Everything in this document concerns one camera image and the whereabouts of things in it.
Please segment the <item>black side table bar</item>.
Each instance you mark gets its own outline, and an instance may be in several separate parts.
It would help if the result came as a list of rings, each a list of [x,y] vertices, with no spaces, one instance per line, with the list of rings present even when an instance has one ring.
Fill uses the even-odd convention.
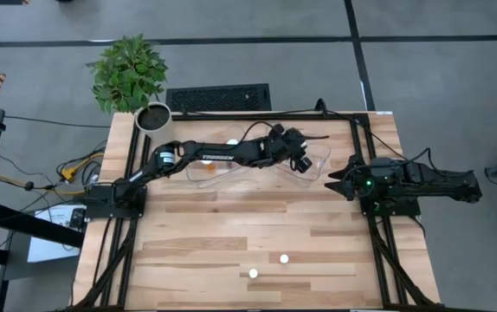
[[[0,227],[76,248],[80,248],[84,240],[84,234],[79,231],[12,210],[4,205],[0,205]]]

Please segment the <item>white plant pot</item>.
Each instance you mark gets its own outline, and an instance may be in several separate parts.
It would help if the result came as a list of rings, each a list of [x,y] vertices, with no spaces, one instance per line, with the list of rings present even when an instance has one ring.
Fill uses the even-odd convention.
[[[174,139],[171,110],[161,102],[149,102],[134,115],[134,121],[141,133],[154,143],[164,144]]]

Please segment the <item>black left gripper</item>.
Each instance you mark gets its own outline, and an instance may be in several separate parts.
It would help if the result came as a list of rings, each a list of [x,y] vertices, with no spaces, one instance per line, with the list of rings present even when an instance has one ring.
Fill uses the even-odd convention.
[[[305,157],[305,150],[300,144],[306,140],[325,140],[329,136],[304,136],[295,128],[285,129],[282,124],[275,124],[268,133],[268,151],[275,164],[286,160]]]

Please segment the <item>white paper sheet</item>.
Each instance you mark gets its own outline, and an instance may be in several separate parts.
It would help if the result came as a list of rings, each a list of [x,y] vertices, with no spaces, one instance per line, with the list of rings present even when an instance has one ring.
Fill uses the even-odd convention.
[[[55,205],[35,212],[35,217],[64,227],[80,229],[85,216],[85,205]]]

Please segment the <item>clear plastic bin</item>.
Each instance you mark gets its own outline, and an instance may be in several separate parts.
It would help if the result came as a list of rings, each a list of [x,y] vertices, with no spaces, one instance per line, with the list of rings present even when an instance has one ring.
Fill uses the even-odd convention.
[[[304,133],[305,136],[325,136],[316,133]],[[308,147],[306,149],[306,157],[312,162],[312,167],[306,173],[294,172],[291,168],[291,161],[288,159],[280,164],[268,168],[270,172],[279,176],[286,181],[300,187],[309,187],[313,182],[317,181],[331,154],[331,147],[326,143],[319,143],[319,140],[306,140]]]
[[[226,144],[229,139],[239,141],[244,132],[245,128],[240,126],[222,127],[219,131],[216,130],[197,141]],[[187,178],[197,187],[203,188],[229,181],[249,170],[248,167],[240,166],[233,161],[212,161],[215,166],[213,172],[206,172],[201,160],[190,163],[185,170]]]

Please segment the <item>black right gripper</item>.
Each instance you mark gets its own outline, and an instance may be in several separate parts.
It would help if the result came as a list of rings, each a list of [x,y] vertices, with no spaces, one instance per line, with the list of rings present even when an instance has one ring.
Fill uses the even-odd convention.
[[[371,168],[362,159],[354,159],[350,162],[351,168],[345,168],[328,174],[331,179],[343,179],[345,182],[329,182],[324,187],[330,189],[347,200],[364,198],[372,192]]]

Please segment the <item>green leafy plant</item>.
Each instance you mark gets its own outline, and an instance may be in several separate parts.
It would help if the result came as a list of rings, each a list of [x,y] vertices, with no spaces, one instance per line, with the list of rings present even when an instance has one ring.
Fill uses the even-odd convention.
[[[104,113],[134,114],[164,92],[168,66],[143,35],[124,36],[87,64],[91,92]]]

